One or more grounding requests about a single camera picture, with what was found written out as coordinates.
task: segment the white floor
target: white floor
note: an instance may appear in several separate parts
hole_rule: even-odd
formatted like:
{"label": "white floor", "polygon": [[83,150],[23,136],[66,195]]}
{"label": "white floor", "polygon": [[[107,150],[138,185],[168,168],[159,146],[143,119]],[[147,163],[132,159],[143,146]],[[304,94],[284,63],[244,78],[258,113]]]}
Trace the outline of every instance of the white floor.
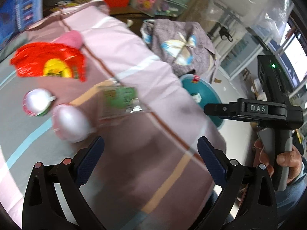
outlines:
{"label": "white floor", "polygon": [[[243,90],[240,89],[240,87],[236,89],[220,71],[216,78],[221,80],[222,83],[214,83],[212,86],[219,95],[222,103],[235,102],[238,98],[246,98],[246,94]],[[224,125],[220,129],[220,133],[226,141],[226,156],[228,159],[236,159],[244,165],[250,148],[252,133],[250,124],[248,122],[225,120]],[[220,194],[222,188],[220,186],[215,186],[214,191]],[[230,214],[235,217],[238,209],[239,207],[235,204]]]}

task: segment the blue box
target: blue box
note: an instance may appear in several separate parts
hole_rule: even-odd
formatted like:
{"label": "blue box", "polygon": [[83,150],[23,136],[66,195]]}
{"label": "blue box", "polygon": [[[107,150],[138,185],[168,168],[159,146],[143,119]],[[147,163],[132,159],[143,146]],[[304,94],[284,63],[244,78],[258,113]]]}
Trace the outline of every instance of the blue box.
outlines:
{"label": "blue box", "polygon": [[0,50],[32,23],[42,19],[42,0],[5,0],[0,7]]}

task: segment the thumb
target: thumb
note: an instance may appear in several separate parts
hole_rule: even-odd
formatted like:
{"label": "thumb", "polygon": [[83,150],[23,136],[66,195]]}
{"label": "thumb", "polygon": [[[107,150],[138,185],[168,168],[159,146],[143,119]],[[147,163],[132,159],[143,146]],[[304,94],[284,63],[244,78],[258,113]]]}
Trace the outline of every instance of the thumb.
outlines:
{"label": "thumb", "polygon": [[279,154],[276,162],[281,167],[298,167],[302,159],[298,150],[293,146],[292,151]]}

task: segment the gray handle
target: gray handle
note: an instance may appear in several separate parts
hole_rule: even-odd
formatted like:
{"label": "gray handle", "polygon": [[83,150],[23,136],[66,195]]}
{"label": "gray handle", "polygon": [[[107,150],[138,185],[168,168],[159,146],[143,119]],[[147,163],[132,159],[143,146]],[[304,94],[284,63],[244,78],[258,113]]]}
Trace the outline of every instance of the gray handle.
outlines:
{"label": "gray handle", "polygon": [[276,158],[281,153],[292,151],[292,131],[264,128],[258,132],[258,136],[274,168],[272,176],[274,190],[283,191],[287,187],[289,167],[279,166]]}

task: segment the blue gripper pad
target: blue gripper pad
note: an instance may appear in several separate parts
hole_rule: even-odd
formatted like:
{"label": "blue gripper pad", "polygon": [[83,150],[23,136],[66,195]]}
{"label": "blue gripper pad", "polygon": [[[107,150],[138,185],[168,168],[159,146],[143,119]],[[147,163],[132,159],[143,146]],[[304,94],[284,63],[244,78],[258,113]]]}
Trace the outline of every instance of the blue gripper pad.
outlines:
{"label": "blue gripper pad", "polygon": [[75,184],[78,188],[87,183],[103,151],[104,139],[98,137],[76,168]]}
{"label": "blue gripper pad", "polygon": [[219,159],[214,153],[214,148],[206,137],[201,137],[197,143],[198,153],[206,164],[210,175],[212,176],[216,185],[224,188],[227,184],[227,170],[220,163]]}

